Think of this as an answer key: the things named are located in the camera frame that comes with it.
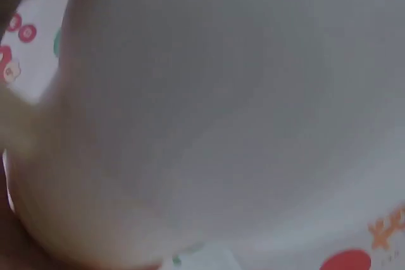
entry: skin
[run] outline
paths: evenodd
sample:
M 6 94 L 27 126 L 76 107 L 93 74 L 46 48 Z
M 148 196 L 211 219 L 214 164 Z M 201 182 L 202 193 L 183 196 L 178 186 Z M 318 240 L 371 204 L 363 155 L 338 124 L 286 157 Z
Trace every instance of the skin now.
M 0 39 L 2 39 L 8 23 L 21 1 L 0 0 Z M 157 268 L 159 265 L 136 270 L 157 270 Z M 3 163 L 0 164 L 0 269 L 84 270 L 80 266 L 58 261 L 48 255 L 23 229 L 9 206 Z

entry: white surface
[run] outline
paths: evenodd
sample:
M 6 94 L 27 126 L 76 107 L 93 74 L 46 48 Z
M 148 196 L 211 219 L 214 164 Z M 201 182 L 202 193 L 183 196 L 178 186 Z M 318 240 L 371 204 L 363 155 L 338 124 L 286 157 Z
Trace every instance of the white surface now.
M 117 29 L 120 32 L 123 28 L 120 25 L 127 25 L 128 31 L 132 22 L 138 20 L 139 32 L 132 38 L 138 46 L 150 47 L 147 51 L 120 49 L 123 57 L 112 56 L 108 63 L 122 73 L 104 71 L 100 76 L 105 77 L 103 87 L 89 82 L 94 71 L 83 72 L 83 83 L 88 81 L 86 90 L 96 93 L 85 102 L 91 104 L 92 109 L 98 109 L 88 114 L 90 118 L 96 116 L 94 128 L 103 130 L 111 117 L 100 117 L 100 109 L 104 109 L 105 104 L 111 109 L 125 108 L 128 99 L 123 97 L 123 91 L 139 77 L 144 83 L 155 86 L 148 89 L 151 96 L 157 96 L 155 102 L 171 105 L 166 112 L 147 108 L 148 112 L 142 105 L 136 109 L 143 115 L 139 119 L 148 127 L 139 128 L 141 137 L 162 139 L 168 130 L 175 134 L 154 145 L 146 143 L 145 150 L 174 154 L 180 151 L 181 157 L 160 180 L 155 179 L 155 171 L 150 171 L 144 173 L 142 183 L 134 186 L 132 172 L 119 172 L 116 178 L 123 191 L 131 197 L 132 189 L 137 188 L 138 194 L 143 195 L 141 198 L 168 222 L 175 223 L 178 230 L 201 230 L 208 238 L 240 236 L 245 242 L 233 246 L 242 265 L 248 268 L 318 269 L 324 259 L 337 250 L 359 247 L 372 255 L 373 270 L 380 269 L 380 260 L 390 253 L 371 248 L 367 221 L 384 215 L 404 196 L 402 48 L 405 10 L 402 0 L 239 0 L 240 3 L 198 0 L 203 4 L 207 1 L 214 8 L 223 6 L 224 11 L 217 12 L 219 15 L 193 7 L 190 4 L 193 2 L 188 0 L 181 0 L 190 5 L 181 12 L 173 9 L 177 8 L 177 0 L 165 0 L 164 5 L 161 0 L 131 1 L 136 4 L 134 15 L 110 9 L 116 13 L 108 16 L 110 29 L 97 28 L 97 25 L 82 29 L 83 39 L 89 35 L 96 37 L 96 34 L 114 37 Z M 113 0 L 109 5 L 123 8 L 125 3 L 129 1 Z M 55 71 L 53 39 L 65 4 L 66 0 L 27 1 L 19 11 L 23 21 L 30 20 L 37 25 L 37 38 L 31 44 L 22 45 L 15 34 L 7 34 L 3 42 L 13 47 L 13 55 L 22 69 L 12 87 L 32 101 L 39 98 Z M 100 0 L 87 13 L 96 16 L 104 5 Z M 159 9 L 165 12 L 164 18 Z M 233 19 L 232 10 L 241 15 Z M 187 18 L 176 13 L 185 14 Z M 200 21 L 201 16 L 205 20 L 219 18 L 216 21 L 223 22 L 220 29 L 224 32 L 217 28 L 210 32 L 212 25 L 203 27 L 204 35 L 182 32 L 188 21 Z M 164 26 L 163 21 L 171 27 Z M 239 36 L 234 33 L 249 43 L 237 40 Z M 229 39 L 227 44 L 237 42 L 234 49 L 222 44 L 224 37 Z M 196 49 L 192 48 L 193 39 L 200 39 L 200 47 L 206 39 L 212 47 L 207 54 L 213 66 L 221 67 L 219 57 L 215 56 L 224 52 L 232 54 L 235 66 L 228 66 L 230 70 L 220 74 L 211 71 L 212 78 L 204 78 L 204 73 L 199 75 L 201 79 L 195 81 L 192 88 L 202 93 L 194 96 L 193 103 L 189 104 L 182 99 L 188 95 L 178 94 L 175 88 L 187 87 L 193 81 L 192 75 L 176 70 L 176 64 L 187 63 L 187 69 L 191 69 L 202 62 L 196 51 L 201 48 L 198 44 Z M 187 45 L 185 41 L 190 49 L 181 51 L 181 47 Z M 76 53 L 71 54 L 84 56 L 81 50 L 88 46 L 86 43 L 88 41 L 72 46 Z M 98 41 L 93 43 L 98 50 L 107 51 L 111 47 Z M 263 46 L 268 48 L 268 53 L 258 50 Z M 134 58 L 136 69 L 119 70 Z M 165 70 L 159 70 L 156 63 L 165 63 L 166 71 L 171 69 L 168 75 Z M 249 73 L 244 70 L 247 63 L 252 64 Z M 263 63 L 271 63 L 276 71 L 254 70 Z M 137 74 L 151 66 L 156 68 L 153 77 Z M 241 68 L 240 75 L 235 74 L 236 66 Z M 178 76 L 184 74 L 186 77 L 179 79 Z M 169 97 L 153 95 L 162 87 L 156 75 L 163 77 L 165 85 L 172 88 L 171 96 L 166 91 Z M 221 75 L 233 75 L 234 83 L 227 83 Z M 207 83 L 212 84 L 212 79 L 219 78 L 210 92 L 204 91 Z M 107 83 L 117 84 L 112 100 L 103 91 Z M 230 96 L 237 93 L 242 99 L 246 94 L 254 98 L 235 103 Z M 218 113 L 210 116 L 209 111 L 221 111 L 224 104 L 229 111 L 235 111 L 232 118 L 221 120 Z M 199 110 L 204 105 L 208 111 Z M 186 116 L 182 114 L 185 110 L 188 111 Z M 165 129 L 162 117 L 178 123 Z M 210 130 L 192 134 L 197 127 L 205 128 L 207 121 L 213 123 Z M 116 120 L 116 125 L 123 130 L 129 128 L 125 121 Z M 99 133 L 105 138 L 119 136 L 119 132 Z M 121 146 L 116 140 L 112 142 L 115 143 L 111 147 L 112 154 L 118 155 Z M 170 150 L 176 146 L 184 149 Z M 134 151 L 120 152 L 120 155 L 124 163 L 126 157 L 134 157 Z M 165 153 L 160 156 L 161 159 L 148 164 L 149 168 L 166 164 Z M 226 170 L 221 173 L 222 168 L 232 168 L 231 174 Z M 216 181 L 206 176 L 216 176 Z M 175 195 L 167 184 L 174 186 Z M 158 197 L 147 191 L 151 185 L 159 189 Z M 397 233 L 396 250 L 402 252 L 403 245 L 403 233 Z M 395 269 L 398 261 L 388 263 L 384 269 Z

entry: orange print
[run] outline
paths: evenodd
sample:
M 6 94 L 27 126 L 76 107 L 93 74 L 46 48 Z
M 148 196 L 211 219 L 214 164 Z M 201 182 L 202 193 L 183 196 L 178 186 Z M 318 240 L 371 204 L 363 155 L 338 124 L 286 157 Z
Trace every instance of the orange print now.
M 405 229 L 405 223 L 402 223 L 402 212 L 405 211 L 405 206 L 396 209 L 388 217 L 389 226 L 383 219 L 378 219 L 374 225 L 368 225 L 368 231 L 373 235 L 372 249 L 382 248 L 385 251 L 390 249 L 389 238 L 395 232 Z

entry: cartoon print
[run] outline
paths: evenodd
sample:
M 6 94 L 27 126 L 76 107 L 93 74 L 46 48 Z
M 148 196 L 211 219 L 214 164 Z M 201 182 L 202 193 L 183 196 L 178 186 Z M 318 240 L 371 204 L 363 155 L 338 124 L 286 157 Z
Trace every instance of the cartoon print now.
M 405 222 L 402 218 L 402 212 L 404 211 L 405 206 L 401 206 L 388 216 L 388 220 L 379 218 L 375 224 L 368 225 L 368 231 L 373 236 L 372 249 L 390 250 L 389 238 L 395 232 L 405 230 Z
M 35 39 L 37 28 L 35 25 L 23 25 L 23 18 L 19 13 L 15 13 L 8 25 L 7 32 L 16 32 L 18 30 L 18 38 L 21 42 L 28 44 Z
M 10 20 L 10 23 L 8 25 L 7 31 L 8 32 L 15 32 L 17 31 L 23 23 L 23 18 L 21 17 L 20 14 L 15 13 L 12 19 Z
M 25 44 L 32 42 L 36 35 L 37 28 L 35 25 L 23 25 L 18 31 L 18 38 Z
M 55 39 L 53 41 L 53 53 L 55 54 L 56 58 L 59 58 L 59 42 L 61 40 L 61 29 L 56 32 Z
M 12 83 L 20 74 L 20 64 L 13 60 L 10 46 L 0 46 L 0 81 Z
M 371 258 L 360 249 L 338 252 L 323 262 L 320 270 L 370 270 Z
M 3 71 L 3 78 L 6 83 L 12 83 L 20 74 L 20 64 L 17 61 L 10 61 Z

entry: red circle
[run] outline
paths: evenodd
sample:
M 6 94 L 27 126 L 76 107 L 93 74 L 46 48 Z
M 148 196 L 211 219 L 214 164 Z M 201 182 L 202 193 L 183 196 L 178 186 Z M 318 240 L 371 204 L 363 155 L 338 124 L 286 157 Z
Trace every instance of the red circle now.
M 341 251 L 323 262 L 320 270 L 370 270 L 371 258 L 359 249 Z
M 8 24 L 7 31 L 8 32 L 15 32 L 17 31 L 20 27 L 21 24 L 23 23 L 23 18 L 21 17 L 20 14 L 15 13 L 10 20 L 10 23 Z
M 36 35 L 37 28 L 35 25 L 23 25 L 18 31 L 18 38 L 26 44 L 32 42 Z

